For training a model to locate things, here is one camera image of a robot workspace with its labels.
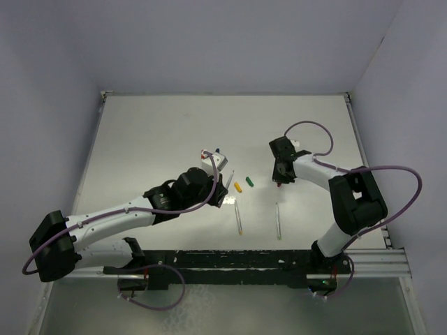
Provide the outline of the purple marker pen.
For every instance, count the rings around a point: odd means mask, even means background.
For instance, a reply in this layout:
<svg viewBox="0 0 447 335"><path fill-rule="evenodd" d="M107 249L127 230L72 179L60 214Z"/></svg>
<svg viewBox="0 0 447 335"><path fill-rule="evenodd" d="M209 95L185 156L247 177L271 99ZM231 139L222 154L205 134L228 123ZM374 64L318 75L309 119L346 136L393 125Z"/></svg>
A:
<svg viewBox="0 0 447 335"><path fill-rule="evenodd" d="M235 173L235 171L232 170L232 172L231 172L231 174L230 174L230 176L229 176L229 178L228 178L228 180L227 180L227 182L226 182L226 185L225 185L225 189L226 189L226 190L228 190L229 187L230 187L230 184L231 184L231 182L232 182L234 173Z"/></svg>

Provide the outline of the green pen cap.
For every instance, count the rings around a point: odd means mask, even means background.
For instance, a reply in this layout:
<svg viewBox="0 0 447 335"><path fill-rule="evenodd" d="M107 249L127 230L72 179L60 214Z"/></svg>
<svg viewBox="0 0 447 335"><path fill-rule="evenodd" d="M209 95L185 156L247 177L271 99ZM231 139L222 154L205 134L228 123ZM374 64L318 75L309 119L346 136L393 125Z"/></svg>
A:
<svg viewBox="0 0 447 335"><path fill-rule="evenodd" d="M250 187L254 187L254 183L253 183L253 181L249 177L246 177L245 180L246 180L246 182L248 183L248 185Z"/></svg>

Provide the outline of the yellow marker pen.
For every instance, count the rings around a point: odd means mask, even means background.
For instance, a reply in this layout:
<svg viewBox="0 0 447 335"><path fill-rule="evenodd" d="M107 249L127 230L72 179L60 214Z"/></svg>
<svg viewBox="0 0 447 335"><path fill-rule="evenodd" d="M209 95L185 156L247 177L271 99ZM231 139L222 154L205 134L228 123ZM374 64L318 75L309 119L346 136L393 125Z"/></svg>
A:
<svg viewBox="0 0 447 335"><path fill-rule="evenodd" d="M237 200L234 201L234 209L235 209L235 217L236 217L236 222L237 222L238 234L242 236L242 234L243 234L242 221L240 218L240 210L238 207Z"/></svg>

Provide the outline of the yellow pen cap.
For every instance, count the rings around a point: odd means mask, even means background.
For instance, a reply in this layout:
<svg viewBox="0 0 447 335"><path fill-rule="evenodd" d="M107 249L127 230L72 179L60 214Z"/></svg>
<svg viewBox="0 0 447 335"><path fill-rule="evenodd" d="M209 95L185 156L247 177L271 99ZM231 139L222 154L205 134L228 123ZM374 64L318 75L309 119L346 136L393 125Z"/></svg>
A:
<svg viewBox="0 0 447 335"><path fill-rule="evenodd" d="M235 187L235 189L236 189L236 191L237 191L238 193L241 193L241 192L242 192L242 188L241 188L241 186L240 186L237 182L234 183L234 187Z"/></svg>

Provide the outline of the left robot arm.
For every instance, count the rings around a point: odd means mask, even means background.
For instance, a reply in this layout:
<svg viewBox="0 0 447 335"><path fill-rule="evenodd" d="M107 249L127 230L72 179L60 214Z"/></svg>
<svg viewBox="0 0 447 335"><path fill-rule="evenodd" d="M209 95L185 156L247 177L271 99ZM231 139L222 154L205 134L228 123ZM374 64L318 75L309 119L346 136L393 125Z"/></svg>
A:
<svg viewBox="0 0 447 335"><path fill-rule="evenodd" d="M81 262L83 250L108 237L136 228L173 220L205 205L219 207L228 193L218 169L207 173L191 167L176 179L145 191L124 204L102 211L64 216L46 214L29 239L31 255L25 261L25 276L38 274L41 282L52 282L71 273Z"/></svg>

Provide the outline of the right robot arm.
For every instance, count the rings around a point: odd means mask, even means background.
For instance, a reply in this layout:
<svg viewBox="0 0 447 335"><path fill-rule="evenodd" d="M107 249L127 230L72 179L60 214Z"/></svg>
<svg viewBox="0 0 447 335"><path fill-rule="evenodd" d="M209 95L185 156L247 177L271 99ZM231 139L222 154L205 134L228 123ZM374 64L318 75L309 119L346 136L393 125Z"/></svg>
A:
<svg viewBox="0 0 447 335"><path fill-rule="evenodd" d="M354 236L388 215L375 178L369 171L347 173L320 165L310 151L298 151L286 136L269 142L269 146L274 157L273 182L282 185L302 179L330 194L335 222L312 244L310 257L312 268L326 273Z"/></svg>

